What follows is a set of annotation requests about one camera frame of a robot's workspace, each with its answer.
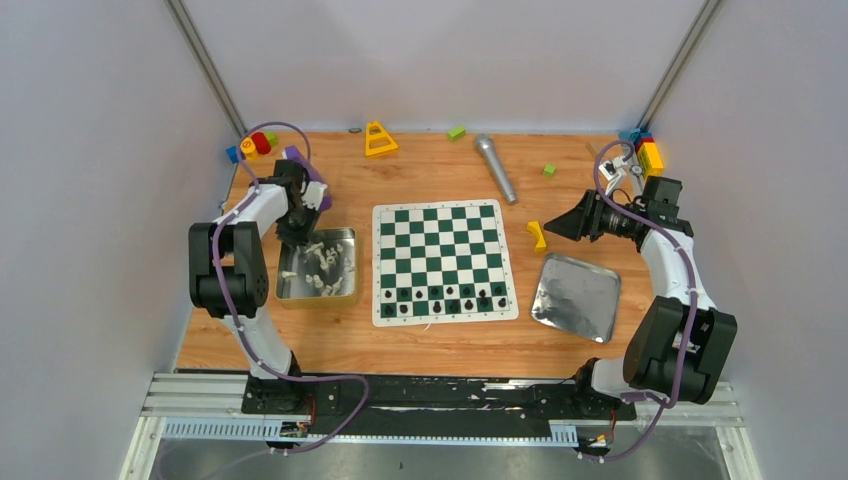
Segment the yellow arch block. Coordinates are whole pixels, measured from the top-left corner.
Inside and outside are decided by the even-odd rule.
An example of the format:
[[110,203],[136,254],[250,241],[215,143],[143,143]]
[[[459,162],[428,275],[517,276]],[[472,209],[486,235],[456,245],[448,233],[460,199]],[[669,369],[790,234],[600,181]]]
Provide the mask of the yellow arch block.
[[533,236],[534,245],[533,251],[537,254],[545,253],[548,245],[544,237],[544,230],[539,221],[530,221],[526,225],[526,230]]

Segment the blue cube block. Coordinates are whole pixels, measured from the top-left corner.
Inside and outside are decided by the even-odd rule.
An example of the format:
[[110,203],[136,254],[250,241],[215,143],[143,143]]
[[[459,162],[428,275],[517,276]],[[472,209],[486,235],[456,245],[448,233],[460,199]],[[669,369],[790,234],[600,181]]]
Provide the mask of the blue cube block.
[[240,161],[240,152],[236,145],[230,146],[225,150],[225,152],[231,163],[237,164]]

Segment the red cylinder block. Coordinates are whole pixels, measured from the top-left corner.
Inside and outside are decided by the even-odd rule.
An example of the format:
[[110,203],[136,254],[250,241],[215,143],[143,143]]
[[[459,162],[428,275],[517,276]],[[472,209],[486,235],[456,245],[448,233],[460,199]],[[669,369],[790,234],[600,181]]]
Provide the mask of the red cylinder block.
[[251,135],[251,140],[258,155],[266,155],[271,152],[273,147],[274,136],[270,132],[255,132]]

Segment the yellow triangle block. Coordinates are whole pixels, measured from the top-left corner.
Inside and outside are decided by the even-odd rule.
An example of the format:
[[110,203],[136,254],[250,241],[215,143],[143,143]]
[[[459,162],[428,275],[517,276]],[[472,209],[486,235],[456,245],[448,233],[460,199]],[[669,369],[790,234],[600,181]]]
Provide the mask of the yellow triangle block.
[[379,121],[368,122],[365,128],[364,154],[374,159],[395,154],[399,145]]

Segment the grey microphone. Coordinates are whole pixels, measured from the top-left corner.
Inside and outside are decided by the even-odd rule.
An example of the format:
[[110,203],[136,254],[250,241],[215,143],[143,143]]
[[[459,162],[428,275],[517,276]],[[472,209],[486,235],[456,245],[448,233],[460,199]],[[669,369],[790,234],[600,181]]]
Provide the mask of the grey microphone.
[[475,136],[474,145],[477,152],[483,158],[507,204],[516,204],[518,202],[517,193],[497,154],[492,138],[485,133],[479,133]]

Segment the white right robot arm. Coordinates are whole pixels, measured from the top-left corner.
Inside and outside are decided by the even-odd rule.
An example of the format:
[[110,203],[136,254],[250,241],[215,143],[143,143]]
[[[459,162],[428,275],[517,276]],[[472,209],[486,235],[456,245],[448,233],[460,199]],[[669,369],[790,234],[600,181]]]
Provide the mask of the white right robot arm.
[[572,388],[572,406],[584,417],[601,414],[611,397],[631,400],[639,391],[671,403],[704,404],[719,382],[738,325],[716,307],[700,280],[693,229],[678,216],[681,191],[680,181],[666,177],[648,178],[627,204],[588,190],[573,209],[544,225],[574,241],[605,234],[632,240],[655,295],[625,354],[591,361],[590,379]]

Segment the purple metronome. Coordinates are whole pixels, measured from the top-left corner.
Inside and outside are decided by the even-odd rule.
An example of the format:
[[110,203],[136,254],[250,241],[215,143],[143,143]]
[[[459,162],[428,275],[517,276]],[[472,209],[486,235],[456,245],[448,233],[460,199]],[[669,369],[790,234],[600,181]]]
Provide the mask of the purple metronome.
[[332,194],[329,189],[329,185],[323,178],[323,176],[318,172],[318,170],[312,165],[311,161],[303,156],[303,154],[299,151],[297,147],[294,145],[289,145],[283,148],[282,150],[282,158],[286,160],[295,161],[296,163],[302,165],[308,172],[309,178],[311,181],[318,181],[326,186],[322,202],[319,207],[320,212],[326,212],[333,205]]

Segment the yellow red blue brick stack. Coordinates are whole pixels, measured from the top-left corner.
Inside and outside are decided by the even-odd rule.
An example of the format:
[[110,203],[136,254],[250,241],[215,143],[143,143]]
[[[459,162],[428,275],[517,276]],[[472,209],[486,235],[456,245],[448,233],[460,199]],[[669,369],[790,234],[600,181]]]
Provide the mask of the yellow red blue brick stack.
[[653,135],[646,130],[630,129],[619,132],[619,138],[635,146],[635,155],[644,177],[661,176],[665,166]]

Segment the silver tin lid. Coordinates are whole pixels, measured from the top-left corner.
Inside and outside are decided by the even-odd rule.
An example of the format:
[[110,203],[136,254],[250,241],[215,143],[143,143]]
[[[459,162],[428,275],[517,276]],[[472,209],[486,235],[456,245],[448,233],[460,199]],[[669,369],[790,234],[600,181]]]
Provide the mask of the silver tin lid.
[[611,341],[621,294],[620,276],[563,254],[545,256],[531,318],[599,344]]

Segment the green block far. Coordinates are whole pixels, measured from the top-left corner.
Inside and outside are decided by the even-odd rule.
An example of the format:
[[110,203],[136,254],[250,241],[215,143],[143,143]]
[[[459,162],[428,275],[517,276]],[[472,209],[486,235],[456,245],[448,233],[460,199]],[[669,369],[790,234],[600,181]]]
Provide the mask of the green block far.
[[462,125],[457,125],[446,132],[446,137],[450,142],[456,142],[467,134],[467,129]]

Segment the gold tin box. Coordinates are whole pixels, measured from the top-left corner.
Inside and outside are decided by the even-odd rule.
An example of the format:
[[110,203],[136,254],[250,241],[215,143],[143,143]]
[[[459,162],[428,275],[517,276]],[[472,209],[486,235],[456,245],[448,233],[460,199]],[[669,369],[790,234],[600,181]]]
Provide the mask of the gold tin box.
[[275,295],[287,309],[345,308],[361,296],[361,245],[350,227],[319,229],[280,248]]

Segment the green white chess board mat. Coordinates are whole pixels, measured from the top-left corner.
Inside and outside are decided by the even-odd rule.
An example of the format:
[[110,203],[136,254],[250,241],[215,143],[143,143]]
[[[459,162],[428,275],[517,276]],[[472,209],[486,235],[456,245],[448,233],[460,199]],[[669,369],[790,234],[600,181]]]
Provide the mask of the green white chess board mat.
[[[518,318],[520,309],[509,247],[504,230],[501,205],[496,199],[377,205],[372,210],[373,291],[372,323],[376,327],[435,325],[469,322],[509,321]],[[502,282],[505,294],[492,295],[492,284]],[[444,288],[453,285],[450,298]],[[461,294],[463,285],[472,285],[473,295]],[[432,298],[431,287],[441,295]],[[477,309],[477,290],[487,286],[493,310]],[[399,298],[398,289],[409,287],[410,296]],[[413,289],[423,287],[426,294],[414,297]],[[395,289],[386,299],[382,290]],[[506,297],[508,307],[500,310],[498,299]],[[473,299],[473,312],[451,315],[445,301],[460,299],[462,306]],[[431,313],[433,301],[441,301],[443,311]],[[408,314],[398,312],[398,304],[410,302]],[[383,318],[382,305],[396,304],[396,316]]]

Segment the yellow cylinder block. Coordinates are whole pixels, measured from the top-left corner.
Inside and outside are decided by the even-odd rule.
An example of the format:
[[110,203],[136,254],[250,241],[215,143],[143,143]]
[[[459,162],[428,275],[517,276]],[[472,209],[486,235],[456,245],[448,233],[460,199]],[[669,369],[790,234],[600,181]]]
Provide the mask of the yellow cylinder block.
[[251,136],[246,137],[240,142],[239,149],[245,160],[253,160],[260,156],[256,143]]

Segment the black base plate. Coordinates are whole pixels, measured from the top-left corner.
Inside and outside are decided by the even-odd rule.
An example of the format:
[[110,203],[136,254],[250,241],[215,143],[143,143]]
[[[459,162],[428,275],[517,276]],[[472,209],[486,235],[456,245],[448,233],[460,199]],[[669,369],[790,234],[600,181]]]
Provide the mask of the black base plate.
[[303,415],[326,434],[409,437],[543,437],[553,421],[631,421],[634,406],[573,379],[321,374],[290,382],[249,377],[241,411]]

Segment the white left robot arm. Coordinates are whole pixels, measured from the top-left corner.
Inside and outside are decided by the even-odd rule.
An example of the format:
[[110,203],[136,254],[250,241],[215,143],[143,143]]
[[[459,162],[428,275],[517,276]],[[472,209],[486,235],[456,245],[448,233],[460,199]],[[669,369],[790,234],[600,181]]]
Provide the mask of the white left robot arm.
[[291,349],[275,332],[267,301],[270,280],[262,238],[273,228],[292,248],[309,243],[326,185],[295,160],[278,160],[227,214],[188,230],[189,295],[194,306],[224,323],[250,363],[250,378],[271,382],[268,400],[298,411],[306,386]]

